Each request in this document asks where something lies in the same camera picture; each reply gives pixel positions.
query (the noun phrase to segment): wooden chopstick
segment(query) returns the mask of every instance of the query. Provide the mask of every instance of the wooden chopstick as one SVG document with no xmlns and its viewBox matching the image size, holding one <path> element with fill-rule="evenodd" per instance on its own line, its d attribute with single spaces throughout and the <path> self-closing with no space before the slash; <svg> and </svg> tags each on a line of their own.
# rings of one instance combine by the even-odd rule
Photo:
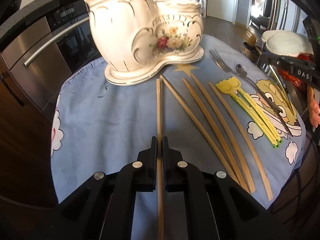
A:
<svg viewBox="0 0 320 240">
<path fill-rule="evenodd" d="M 208 134 L 208 132 L 204 129 L 204 127 L 202 126 L 202 124 L 198 121 L 198 119 L 196 118 L 196 116 L 192 113 L 192 111 L 189 109 L 189 107 L 187 107 L 187 105 L 185 104 L 185 102 L 182 100 L 182 98 L 178 95 L 178 93 L 174 90 L 174 88 L 169 84 L 169 82 L 164 78 L 163 75 L 160 75 L 160 78 L 162 79 L 162 81 L 164 82 L 164 84 L 168 87 L 168 89 L 171 91 L 171 93 L 174 95 L 174 97 L 178 100 L 178 102 L 180 103 L 180 105 L 184 108 L 184 110 L 187 112 L 187 114 L 190 116 L 190 118 L 193 120 L 193 122 L 195 123 L 195 125 L 198 127 L 198 129 L 200 130 L 200 132 L 203 134 L 203 136 L 206 138 L 206 140 L 208 141 L 208 143 L 210 144 L 211 148 L 215 151 L 215 153 L 217 154 L 218 158 L 220 159 L 220 161 L 222 162 L 222 165 L 224 166 L 224 168 L 227 170 L 227 172 L 229 173 L 230 177 L 237 182 L 239 185 L 239 181 L 235 175 L 235 173 L 233 172 L 233 170 L 231 169 L 231 167 L 229 166 L 228 162 L 226 161 L 226 159 L 224 158 L 224 156 L 222 155 L 222 153 L 220 152 L 220 150 L 218 149 L 218 147 L 215 145 L 215 143 L 213 142 L 213 140 L 211 139 L 210 135 Z"/>
<path fill-rule="evenodd" d="M 211 87 L 211 89 L 213 90 L 213 92 L 217 95 L 217 97 L 219 98 L 219 100 L 221 101 L 221 103 L 223 104 L 223 106 L 225 107 L 225 109 L 228 111 L 228 113 L 230 114 L 231 118 L 233 119 L 233 121 L 235 122 L 235 124 L 237 125 L 238 129 L 240 130 L 240 133 L 242 134 L 244 140 L 246 141 L 252 156 L 258 166 L 258 169 L 260 171 L 261 177 L 262 177 L 262 182 L 263 185 L 266 189 L 267 192 L 267 197 L 268 200 L 272 200 L 273 199 L 273 194 L 272 194 L 272 189 L 271 189 L 271 185 L 269 182 L 269 179 L 266 175 L 266 172 L 263 168 L 262 162 L 256 152 L 256 149 L 254 148 L 252 142 L 250 141 L 246 131 L 244 130 L 244 128 L 242 127 L 241 123 L 239 122 L 238 118 L 236 117 L 235 113 L 232 111 L 232 109 L 230 108 L 230 106 L 228 105 L 228 103 L 224 100 L 224 98 L 220 95 L 219 91 L 215 88 L 214 85 L 211 84 L 211 82 L 209 82 L 209 86 Z"/>
<path fill-rule="evenodd" d="M 157 190 L 158 190 L 158 226 L 159 240 L 164 235 L 164 210 L 163 210 L 163 164 L 162 164 L 162 122 L 161 122 L 161 89 L 160 79 L 156 80 L 157 88 Z"/>
<path fill-rule="evenodd" d="M 201 92 L 203 93 L 203 95 L 205 96 L 207 101 L 209 102 L 209 105 L 211 106 L 211 108 L 213 109 L 215 114 L 217 115 L 219 121 L 221 122 L 221 124 L 222 124 L 222 126 L 224 128 L 224 130 L 226 131 L 226 133 L 227 133 L 227 135 L 228 135 L 228 137 L 230 139 L 230 142 L 231 142 L 232 146 L 234 147 L 235 152 L 236 152 L 236 154 L 238 156 L 238 159 L 240 161 L 240 165 L 241 165 L 241 168 L 242 168 L 242 170 L 244 172 L 245 178 L 247 179 L 247 183 L 248 183 L 248 186 L 249 186 L 250 193 L 256 191 L 256 188 L 254 186 L 254 182 L 253 182 L 253 178 L 252 178 L 250 169 L 249 169 L 249 167 L 247 165 L 247 162 L 246 162 L 246 160 L 245 160 L 245 158 L 244 158 L 244 156 L 242 154 L 242 151 L 241 151 L 241 149 L 239 147 L 239 144 L 237 143 L 236 138 L 234 137 L 234 135 L 233 135 L 231 129 L 229 128 L 226 120 L 222 116 L 222 114 L 219 111 L 218 107 L 213 102 L 212 98 L 210 97 L 210 95 L 207 92 L 207 90 L 205 90 L 205 88 L 201 84 L 201 82 L 193 74 L 191 74 L 191 77 L 196 82 L 197 86 L 199 87 L 199 89 L 201 90 Z"/>
<path fill-rule="evenodd" d="M 222 136 L 219 128 L 217 127 L 217 125 L 215 124 L 213 118 L 211 117 L 209 111 L 207 110 L 207 108 L 204 106 L 204 104 L 202 103 L 201 99 L 199 98 L 199 96 L 197 95 L 197 93 L 193 90 L 192 86 L 188 83 L 188 81 L 183 78 L 182 81 L 185 83 L 185 85 L 187 86 L 190 94 L 192 95 L 192 97 L 194 98 L 194 100 L 196 101 L 196 103 L 198 104 L 198 106 L 200 107 L 202 113 L 204 114 L 204 116 L 206 117 L 206 119 L 208 120 L 211 128 L 213 129 L 214 133 L 216 134 L 223 150 L 225 151 L 230 163 L 231 163 L 231 167 L 233 168 L 241 187 L 248 193 L 249 192 L 249 188 L 247 186 L 247 184 L 245 183 L 244 177 L 242 176 L 242 173 L 239 169 L 239 166 L 232 154 L 232 152 L 230 151 L 229 146 L 227 145 L 226 140 L 224 139 L 224 137 Z"/>
</svg>

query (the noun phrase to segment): table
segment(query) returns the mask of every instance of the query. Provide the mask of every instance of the table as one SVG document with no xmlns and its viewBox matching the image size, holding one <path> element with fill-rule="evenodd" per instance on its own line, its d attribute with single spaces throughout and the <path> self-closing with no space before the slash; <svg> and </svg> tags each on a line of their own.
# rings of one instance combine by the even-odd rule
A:
<svg viewBox="0 0 320 240">
<path fill-rule="evenodd" d="M 234 132 L 255 182 L 256 191 L 252 196 L 265 208 L 271 205 L 292 170 L 300 166 L 306 134 L 304 123 L 299 115 L 291 114 L 282 98 L 274 93 L 272 82 L 265 73 L 246 57 L 211 36 L 204 35 L 200 45 L 204 49 L 202 60 L 185 66 L 165 66 L 156 76 L 138 85 L 110 84 L 104 77 L 106 63 L 102 58 L 87 64 L 63 84 L 52 127 L 51 168 L 59 202 L 95 172 L 117 172 L 124 165 L 135 161 L 140 151 L 150 147 L 151 137 L 156 136 L 157 132 L 156 79 L 160 74 L 180 94 L 223 152 L 203 113 L 182 82 L 182 78 L 186 78 L 206 105 L 227 143 L 231 145 L 215 113 L 190 77 L 190 73 L 193 73 L 205 86 Z M 290 138 L 281 125 L 276 125 L 282 143 L 278 149 L 274 149 L 236 102 L 229 95 L 222 95 L 256 148 L 271 183 L 274 196 L 272 201 L 268 201 L 259 170 L 247 144 L 208 85 L 209 81 L 216 84 L 232 76 L 220 70 L 210 59 L 209 49 L 213 47 L 231 68 L 235 69 L 236 64 L 240 63 L 246 67 L 252 80 L 257 80 L 258 84 L 266 88 L 266 95 L 271 96 L 284 109 L 283 114 L 286 115 L 286 121 L 294 135 Z M 242 82 L 241 87 L 268 110 L 247 83 Z M 203 135 L 164 84 L 162 98 L 163 136 L 168 137 L 170 148 L 180 151 L 185 161 L 196 165 L 201 171 L 211 174 L 219 170 L 225 171 Z M 276 117 L 271 114 L 271 119 L 276 120 Z M 164 194 L 164 230 L 168 239 L 187 239 L 182 193 Z M 137 193 L 132 239 L 157 239 L 156 192 Z"/>
</svg>

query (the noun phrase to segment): white cloud print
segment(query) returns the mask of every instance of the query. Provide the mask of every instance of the white cloud print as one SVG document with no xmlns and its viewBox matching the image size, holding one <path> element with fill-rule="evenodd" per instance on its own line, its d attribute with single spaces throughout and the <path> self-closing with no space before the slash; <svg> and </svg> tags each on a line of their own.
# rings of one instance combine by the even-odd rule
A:
<svg viewBox="0 0 320 240">
<path fill-rule="evenodd" d="M 248 123 L 247 132 L 252 135 L 253 139 L 258 139 L 259 137 L 263 136 L 263 132 L 260 128 L 256 125 L 255 122 L 250 121 Z"/>
<path fill-rule="evenodd" d="M 287 157 L 290 165 L 295 162 L 297 151 L 298 151 L 297 144 L 295 142 L 292 142 L 290 138 L 290 143 L 285 149 L 285 156 Z"/>
<path fill-rule="evenodd" d="M 60 130 L 61 121 L 59 118 L 59 111 L 57 110 L 58 104 L 60 101 L 60 95 L 57 99 L 56 111 L 54 112 L 52 130 L 51 130 L 51 156 L 54 151 L 57 151 L 61 148 L 61 140 L 63 139 L 63 131 Z"/>
</svg>

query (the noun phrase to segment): oven handle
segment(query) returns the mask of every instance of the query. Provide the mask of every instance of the oven handle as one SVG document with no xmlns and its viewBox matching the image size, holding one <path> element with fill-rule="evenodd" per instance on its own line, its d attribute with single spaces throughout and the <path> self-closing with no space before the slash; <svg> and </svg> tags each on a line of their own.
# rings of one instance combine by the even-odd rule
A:
<svg viewBox="0 0 320 240">
<path fill-rule="evenodd" d="M 25 62 L 24 62 L 24 66 L 26 68 L 28 68 L 30 66 L 30 64 L 40 55 L 40 53 L 47 48 L 48 46 L 50 46 L 52 43 L 57 42 L 58 40 L 60 40 L 63 36 L 65 36 L 66 34 L 68 34 L 69 32 L 71 32 L 73 29 L 75 29 L 76 27 L 78 27 L 79 25 L 85 23 L 89 21 L 89 16 L 87 18 L 84 18 L 72 25 L 70 25 L 68 28 L 64 29 L 63 31 L 59 32 L 57 35 L 53 36 L 50 40 L 48 40 L 45 44 L 43 44 L 39 49 L 37 49 Z"/>
</svg>

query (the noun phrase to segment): oven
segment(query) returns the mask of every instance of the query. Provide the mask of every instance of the oven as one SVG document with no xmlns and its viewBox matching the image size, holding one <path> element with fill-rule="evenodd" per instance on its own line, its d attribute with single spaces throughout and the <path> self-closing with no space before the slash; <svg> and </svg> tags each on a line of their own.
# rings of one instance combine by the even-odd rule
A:
<svg viewBox="0 0 320 240">
<path fill-rule="evenodd" d="M 84 21 L 45 48 L 29 65 L 25 61 L 46 42 L 88 17 L 83 0 L 51 10 L 19 34 L 2 56 L 13 77 L 30 100 L 53 119 L 55 104 L 64 81 L 79 68 L 101 57 Z"/>
</svg>

